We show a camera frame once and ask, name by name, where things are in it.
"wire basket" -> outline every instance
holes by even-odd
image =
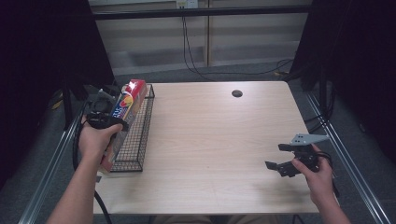
[[[148,92],[146,97],[140,106],[139,112],[130,127],[110,172],[143,171],[146,145],[149,138],[149,124],[155,98],[152,85],[147,84],[147,87]]]

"table top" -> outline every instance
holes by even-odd
[[[287,83],[152,85],[143,172],[98,173],[96,190],[110,214],[318,212],[303,175],[281,177],[265,166],[290,161],[293,154],[277,145],[307,133]],[[102,213],[97,202],[94,213]]]

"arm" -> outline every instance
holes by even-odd
[[[47,223],[92,223],[96,172],[113,133],[122,125],[96,130],[85,122],[78,142],[81,162]]]
[[[315,151],[320,149],[313,145]],[[302,162],[293,159],[293,165],[306,177],[306,182],[311,190],[311,200],[317,206],[319,213],[326,224],[350,223],[349,219],[340,208],[334,197],[332,188],[332,167],[325,158],[318,158],[319,171],[309,170]]]

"snack box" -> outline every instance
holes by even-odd
[[[111,112],[111,116],[123,119],[128,123],[129,129],[131,129],[134,118],[139,112],[147,91],[148,88],[145,80],[131,79],[128,84],[122,87],[120,97]],[[111,139],[102,158],[99,171],[103,173],[111,171],[111,167],[116,161],[117,155],[127,135],[128,132],[119,132],[115,138]]]

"human hand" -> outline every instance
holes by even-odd
[[[316,152],[320,149],[312,145]],[[323,157],[318,157],[318,172],[312,172],[302,162],[297,159],[291,160],[294,167],[305,175],[308,187],[311,190],[311,200],[316,206],[324,203],[335,202],[332,188],[332,167]]]
[[[81,152],[82,159],[91,159],[99,164],[103,153],[110,142],[111,135],[120,132],[122,130],[122,125],[115,124],[106,129],[94,129],[88,122],[86,122],[85,116],[82,117],[81,123],[84,126],[81,130],[81,134],[79,135],[78,147]]]

